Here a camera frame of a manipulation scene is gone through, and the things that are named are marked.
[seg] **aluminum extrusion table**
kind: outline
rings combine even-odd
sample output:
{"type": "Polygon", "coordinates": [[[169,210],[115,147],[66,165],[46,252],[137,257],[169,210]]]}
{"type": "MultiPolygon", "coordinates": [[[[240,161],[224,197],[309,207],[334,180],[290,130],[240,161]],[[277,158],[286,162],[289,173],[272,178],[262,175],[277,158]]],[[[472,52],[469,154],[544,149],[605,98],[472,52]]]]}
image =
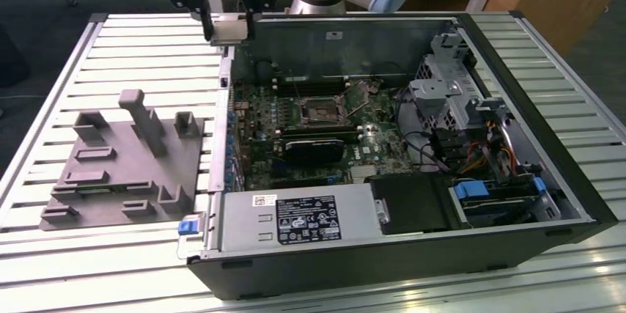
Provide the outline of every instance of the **aluminum extrusion table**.
{"type": "MultiPolygon", "coordinates": [[[[568,312],[626,304],[626,130],[524,18],[474,15],[621,224],[517,268],[221,301],[178,258],[177,223],[43,232],[39,215],[79,111],[130,119],[118,92],[146,91],[159,116],[207,120],[197,209],[207,206],[221,50],[185,14],[94,17],[0,182],[0,312],[568,312]]],[[[493,80],[485,84],[498,95],[493,80]]]]}

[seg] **motherboard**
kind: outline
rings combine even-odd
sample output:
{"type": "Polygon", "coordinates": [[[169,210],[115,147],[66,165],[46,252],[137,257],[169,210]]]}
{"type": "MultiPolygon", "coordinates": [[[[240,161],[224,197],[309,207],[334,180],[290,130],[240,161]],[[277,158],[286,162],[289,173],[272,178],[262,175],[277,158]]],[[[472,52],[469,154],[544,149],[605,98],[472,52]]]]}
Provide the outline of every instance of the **motherboard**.
{"type": "Polygon", "coordinates": [[[374,78],[236,86],[248,191],[364,183],[416,167],[396,125],[396,94],[374,78]]]}

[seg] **vertical post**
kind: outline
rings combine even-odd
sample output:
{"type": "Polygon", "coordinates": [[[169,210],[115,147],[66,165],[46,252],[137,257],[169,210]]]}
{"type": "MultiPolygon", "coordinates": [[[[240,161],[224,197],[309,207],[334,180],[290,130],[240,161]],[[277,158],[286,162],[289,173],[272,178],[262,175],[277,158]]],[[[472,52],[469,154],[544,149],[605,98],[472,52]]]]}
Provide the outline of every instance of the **vertical post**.
{"type": "Polygon", "coordinates": [[[149,145],[155,158],[167,154],[166,144],[161,139],[163,126],[154,111],[145,107],[145,92],[141,89],[125,89],[119,94],[119,107],[130,112],[135,128],[149,145]]]}

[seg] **blue latch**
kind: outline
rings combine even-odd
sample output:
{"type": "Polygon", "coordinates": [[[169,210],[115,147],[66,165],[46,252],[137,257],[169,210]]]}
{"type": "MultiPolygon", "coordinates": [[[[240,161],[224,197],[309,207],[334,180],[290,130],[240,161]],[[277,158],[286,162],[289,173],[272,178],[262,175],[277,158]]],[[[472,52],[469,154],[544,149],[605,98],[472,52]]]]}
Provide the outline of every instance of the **blue latch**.
{"type": "Polygon", "coordinates": [[[199,220],[183,220],[178,223],[178,234],[183,235],[195,235],[198,234],[198,225],[199,220]]]}
{"type": "Polygon", "coordinates": [[[540,194],[548,191],[547,183],[541,177],[536,177],[533,179],[533,183],[536,184],[537,192],[540,192],[540,194]]]}
{"type": "Polygon", "coordinates": [[[458,199],[489,196],[488,186],[482,181],[464,181],[454,186],[454,191],[458,199]]]}

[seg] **barcode sticker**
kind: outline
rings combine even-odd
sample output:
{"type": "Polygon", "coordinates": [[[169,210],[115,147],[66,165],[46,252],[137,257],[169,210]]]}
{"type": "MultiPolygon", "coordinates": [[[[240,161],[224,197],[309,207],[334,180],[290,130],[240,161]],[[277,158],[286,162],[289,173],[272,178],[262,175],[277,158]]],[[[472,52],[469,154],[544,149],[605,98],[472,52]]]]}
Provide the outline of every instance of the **barcode sticker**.
{"type": "Polygon", "coordinates": [[[265,207],[266,205],[277,205],[276,194],[258,194],[253,196],[253,207],[265,207]]]}

